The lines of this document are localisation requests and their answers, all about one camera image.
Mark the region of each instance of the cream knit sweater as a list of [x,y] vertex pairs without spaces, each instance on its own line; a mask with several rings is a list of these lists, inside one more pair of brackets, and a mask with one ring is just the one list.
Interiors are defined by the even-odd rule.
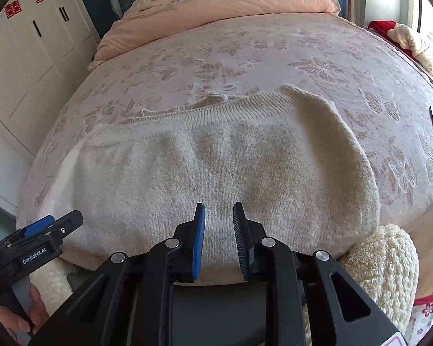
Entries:
[[293,86],[145,110],[88,135],[66,157],[42,216],[78,209],[63,257],[96,268],[173,235],[206,205],[202,284],[241,281],[232,205],[292,249],[342,255],[378,224],[363,149],[332,103]]

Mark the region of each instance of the butterfly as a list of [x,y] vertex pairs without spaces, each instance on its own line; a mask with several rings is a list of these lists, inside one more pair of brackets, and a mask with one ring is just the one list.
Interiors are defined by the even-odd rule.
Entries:
[[400,112],[397,110],[394,101],[383,101],[380,96],[372,95],[362,88],[359,88],[359,91],[363,94],[366,104],[372,112],[377,114],[386,113],[394,122],[401,122]]

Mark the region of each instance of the ribbed hem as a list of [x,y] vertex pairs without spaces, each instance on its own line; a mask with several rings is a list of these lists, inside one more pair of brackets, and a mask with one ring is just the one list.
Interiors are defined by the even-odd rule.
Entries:
[[208,123],[227,123],[234,120],[278,116],[292,110],[298,101],[311,96],[294,86],[284,85],[276,91],[257,93],[210,106],[207,105],[207,100],[203,100],[195,104],[156,112],[144,110],[143,116],[121,121],[117,125],[166,123],[175,128],[193,129]]

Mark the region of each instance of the cabinet handle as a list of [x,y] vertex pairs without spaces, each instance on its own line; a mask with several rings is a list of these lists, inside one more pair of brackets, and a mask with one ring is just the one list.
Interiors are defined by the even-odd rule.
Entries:
[[32,21],[33,26],[36,28],[38,35],[40,36],[40,38],[42,37],[42,33],[39,30],[39,27],[37,26],[37,23],[33,20]]
[[59,8],[59,12],[63,16],[64,22],[67,22],[66,16],[64,15],[63,10],[61,8]]
[[67,15],[67,13],[66,13],[66,9],[64,9],[64,7],[63,7],[63,12],[64,12],[64,14],[66,15],[66,19],[69,21],[70,19],[69,19],[69,16]]

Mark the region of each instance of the white wardrobe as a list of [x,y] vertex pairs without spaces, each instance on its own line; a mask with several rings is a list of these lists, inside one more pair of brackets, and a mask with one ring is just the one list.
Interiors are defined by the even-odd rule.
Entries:
[[98,42],[82,0],[9,0],[0,13],[0,207],[12,215],[20,184],[88,75]]

